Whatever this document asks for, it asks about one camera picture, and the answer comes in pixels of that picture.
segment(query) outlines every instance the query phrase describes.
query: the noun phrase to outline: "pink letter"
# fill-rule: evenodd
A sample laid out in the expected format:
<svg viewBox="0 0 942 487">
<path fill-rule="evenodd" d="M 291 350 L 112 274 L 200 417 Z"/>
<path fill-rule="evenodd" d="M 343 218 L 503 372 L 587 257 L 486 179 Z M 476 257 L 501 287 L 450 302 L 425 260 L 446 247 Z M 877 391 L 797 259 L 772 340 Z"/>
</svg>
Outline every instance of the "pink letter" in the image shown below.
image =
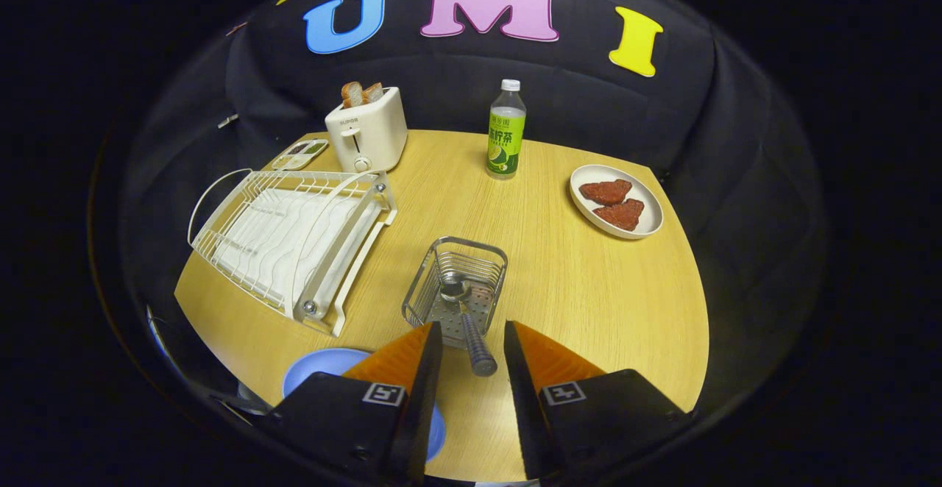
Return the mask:
<svg viewBox="0 0 942 487">
<path fill-rule="evenodd" d="M 478 32 L 488 32 L 500 15 L 511 9 L 511 21 L 500 31 L 508 37 L 553 42 L 552 0 L 431 0 L 431 20 L 422 28 L 426 37 L 452 37 L 464 31 L 455 20 L 458 7 Z"/>
</svg>

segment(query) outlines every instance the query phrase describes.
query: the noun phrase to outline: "plastic bottle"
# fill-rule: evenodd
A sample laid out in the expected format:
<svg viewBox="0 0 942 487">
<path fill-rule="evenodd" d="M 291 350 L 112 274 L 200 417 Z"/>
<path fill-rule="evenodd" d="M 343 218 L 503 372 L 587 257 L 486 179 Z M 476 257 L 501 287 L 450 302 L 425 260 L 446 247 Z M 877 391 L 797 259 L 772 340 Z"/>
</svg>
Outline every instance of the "plastic bottle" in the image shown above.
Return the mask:
<svg viewBox="0 0 942 487">
<path fill-rule="evenodd" d="M 504 79 L 500 95 L 491 104 L 488 128 L 487 173 L 492 178 L 514 178 L 520 164 L 527 106 L 520 98 L 520 81 Z"/>
</svg>

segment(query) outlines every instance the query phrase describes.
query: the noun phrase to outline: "wire basket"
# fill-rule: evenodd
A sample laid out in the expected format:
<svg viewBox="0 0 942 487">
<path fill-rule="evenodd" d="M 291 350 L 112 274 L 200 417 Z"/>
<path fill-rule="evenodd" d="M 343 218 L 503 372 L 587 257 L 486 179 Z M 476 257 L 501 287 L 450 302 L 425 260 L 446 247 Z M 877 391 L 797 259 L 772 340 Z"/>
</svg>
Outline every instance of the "wire basket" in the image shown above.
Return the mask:
<svg viewBox="0 0 942 487">
<path fill-rule="evenodd" d="M 440 321 L 445 346 L 466 349 L 460 303 L 442 297 L 443 285 L 467 282 L 464 304 L 485 336 L 506 273 L 507 255 L 501 249 L 462 238 L 440 238 L 428 248 L 415 274 L 403 302 L 403 317 L 413 327 Z"/>
<path fill-rule="evenodd" d="M 239 169 L 199 197 L 188 238 L 209 191 L 245 171 L 189 243 L 259 302 L 340 336 L 350 286 L 380 229 L 396 218 L 386 173 Z"/>
</svg>

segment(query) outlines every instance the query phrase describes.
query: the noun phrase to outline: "blue letter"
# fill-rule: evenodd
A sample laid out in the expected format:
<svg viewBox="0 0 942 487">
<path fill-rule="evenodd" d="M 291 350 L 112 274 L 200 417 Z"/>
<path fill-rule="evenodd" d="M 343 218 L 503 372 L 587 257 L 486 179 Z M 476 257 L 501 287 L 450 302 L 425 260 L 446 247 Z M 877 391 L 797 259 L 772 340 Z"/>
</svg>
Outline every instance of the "blue letter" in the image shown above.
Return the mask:
<svg viewBox="0 0 942 487">
<path fill-rule="evenodd" d="M 307 11 L 304 15 L 304 20 L 307 21 L 307 49 L 316 54 L 332 54 L 356 47 L 376 35 L 383 26 L 385 0 L 360 1 L 363 2 L 360 24 L 353 31 L 344 32 L 343 35 L 337 35 L 333 31 L 333 11 L 343 4 L 343 0 L 328 1 Z"/>
</svg>

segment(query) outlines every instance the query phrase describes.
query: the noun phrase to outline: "toaster knob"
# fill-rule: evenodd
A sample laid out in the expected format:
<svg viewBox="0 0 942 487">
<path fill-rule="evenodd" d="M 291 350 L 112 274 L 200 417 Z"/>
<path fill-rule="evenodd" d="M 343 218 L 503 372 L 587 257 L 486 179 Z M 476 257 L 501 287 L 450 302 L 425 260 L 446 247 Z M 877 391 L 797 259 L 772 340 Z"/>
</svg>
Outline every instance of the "toaster knob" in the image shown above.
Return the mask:
<svg viewBox="0 0 942 487">
<path fill-rule="evenodd" d="M 369 158 L 366 156 L 360 156 L 359 158 L 353 160 L 353 168 L 360 172 L 369 171 L 369 168 L 372 166 L 372 164 L 373 162 L 369 161 Z"/>
</svg>

